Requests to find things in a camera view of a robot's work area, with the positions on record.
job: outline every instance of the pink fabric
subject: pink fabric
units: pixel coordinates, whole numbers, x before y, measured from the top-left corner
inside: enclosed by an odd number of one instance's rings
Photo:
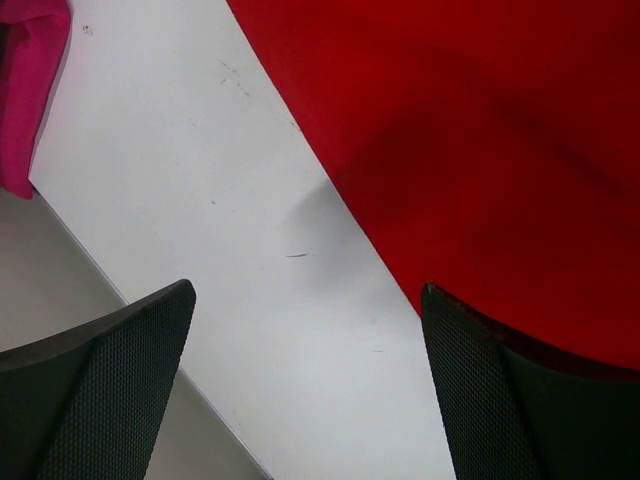
[[[34,140],[71,14],[66,0],[0,0],[0,23],[9,25],[0,70],[0,187],[31,198]]]

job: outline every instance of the pink cloth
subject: pink cloth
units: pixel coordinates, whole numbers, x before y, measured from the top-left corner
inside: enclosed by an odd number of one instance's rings
[[[31,198],[34,140],[69,34],[66,0],[0,0],[0,187]]]

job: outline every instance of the red fabric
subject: red fabric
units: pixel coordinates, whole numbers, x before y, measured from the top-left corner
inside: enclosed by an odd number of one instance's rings
[[[65,0],[0,0],[8,37],[0,70],[0,187],[24,198],[35,140],[69,26]]]
[[[416,308],[640,368],[640,1],[229,4]]]

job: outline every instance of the white surface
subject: white surface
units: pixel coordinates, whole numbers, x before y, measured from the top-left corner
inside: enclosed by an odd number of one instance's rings
[[[419,320],[226,4],[73,4],[32,180],[114,285],[193,281],[182,366],[278,480],[453,478]]]

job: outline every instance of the red cloth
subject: red cloth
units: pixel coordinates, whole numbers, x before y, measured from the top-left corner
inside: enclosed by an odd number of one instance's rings
[[[640,1],[228,1],[416,308],[640,369]]]
[[[33,142],[69,34],[65,0],[0,0],[0,187],[30,198]]]

